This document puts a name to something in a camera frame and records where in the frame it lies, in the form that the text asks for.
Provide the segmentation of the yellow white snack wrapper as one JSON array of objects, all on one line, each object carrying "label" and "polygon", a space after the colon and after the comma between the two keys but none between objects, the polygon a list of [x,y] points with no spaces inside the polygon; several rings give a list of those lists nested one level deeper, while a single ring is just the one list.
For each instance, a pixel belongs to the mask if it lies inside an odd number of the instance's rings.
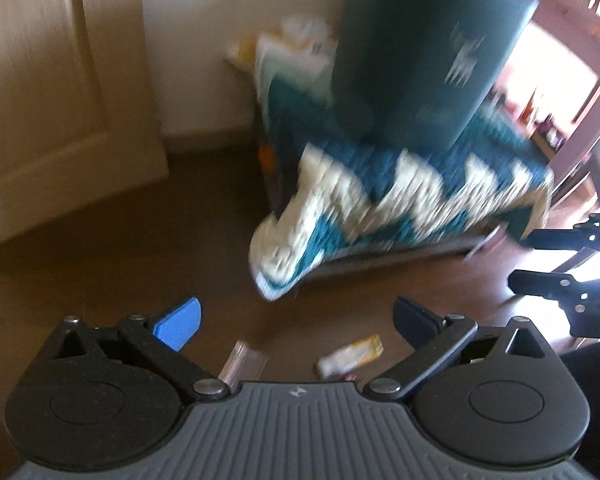
[{"label": "yellow white snack wrapper", "polygon": [[342,377],[378,360],[383,353],[380,336],[373,334],[323,356],[315,363],[315,370],[321,379]]}]

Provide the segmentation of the beige wooden door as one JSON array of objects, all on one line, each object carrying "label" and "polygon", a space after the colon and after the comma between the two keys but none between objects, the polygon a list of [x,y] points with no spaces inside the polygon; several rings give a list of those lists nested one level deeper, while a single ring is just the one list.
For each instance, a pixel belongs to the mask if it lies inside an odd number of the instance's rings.
[{"label": "beige wooden door", "polygon": [[167,174],[142,0],[0,0],[0,244]]}]

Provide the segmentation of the white yellow folded bag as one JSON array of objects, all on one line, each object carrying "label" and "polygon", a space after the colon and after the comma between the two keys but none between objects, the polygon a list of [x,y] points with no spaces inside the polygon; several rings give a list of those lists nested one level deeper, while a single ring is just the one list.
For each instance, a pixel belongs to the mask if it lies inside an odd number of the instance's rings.
[{"label": "white yellow folded bag", "polygon": [[274,80],[286,81],[317,102],[332,104],[332,69],[338,41],[320,16],[294,14],[276,29],[258,32],[227,47],[224,60],[250,76],[260,105]]}]

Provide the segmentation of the teal white zigzag knitted blanket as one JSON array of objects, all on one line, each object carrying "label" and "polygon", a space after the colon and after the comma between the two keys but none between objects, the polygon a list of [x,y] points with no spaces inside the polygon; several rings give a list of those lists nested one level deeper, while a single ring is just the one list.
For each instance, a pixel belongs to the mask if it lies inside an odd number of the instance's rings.
[{"label": "teal white zigzag knitted blanket", "polygon": [[262,115],[279,192],[249,266],[267,300],[329,260],[437,244],[491,219],[517,240],[544,226],[553,171],[500,114],[479,108],[443,153],[353,140],[322,100],[283,77]]}]

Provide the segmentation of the clear plastic wrapper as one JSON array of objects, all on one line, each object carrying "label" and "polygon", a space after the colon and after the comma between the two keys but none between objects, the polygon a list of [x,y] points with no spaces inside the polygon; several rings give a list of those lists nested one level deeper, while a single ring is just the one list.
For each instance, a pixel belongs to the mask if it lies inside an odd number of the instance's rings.
[{"label": "clear plastic wrapper", "polygon": [[254,350],[243,340],[238,340],[218,378],[235,390],[241,382],[259,380],[267,362],[268,356],[265,353]]}]

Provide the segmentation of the teal trash bin with deer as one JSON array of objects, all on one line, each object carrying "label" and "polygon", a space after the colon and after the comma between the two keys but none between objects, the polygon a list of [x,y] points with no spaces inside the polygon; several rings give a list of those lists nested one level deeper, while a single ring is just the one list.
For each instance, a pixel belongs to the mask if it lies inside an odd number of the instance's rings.
[{"label": "teal trash bin with deer", "polygon": [[444,152],[467,126],[536,0],[344,0],[332,72],[351,136]]}]

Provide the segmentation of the pink wooden desk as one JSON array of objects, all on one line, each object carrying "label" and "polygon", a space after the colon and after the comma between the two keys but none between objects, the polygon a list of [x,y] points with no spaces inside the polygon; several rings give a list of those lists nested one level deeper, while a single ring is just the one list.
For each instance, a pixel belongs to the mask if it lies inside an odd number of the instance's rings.
[{"label": "pink wooden desk", "polygon": [[600,140],[600,16],[585,0],[538,0],[504,82],[519,103],[538,89],[539,120],[552,114],[565,133],[548,163],[561,188]]}]

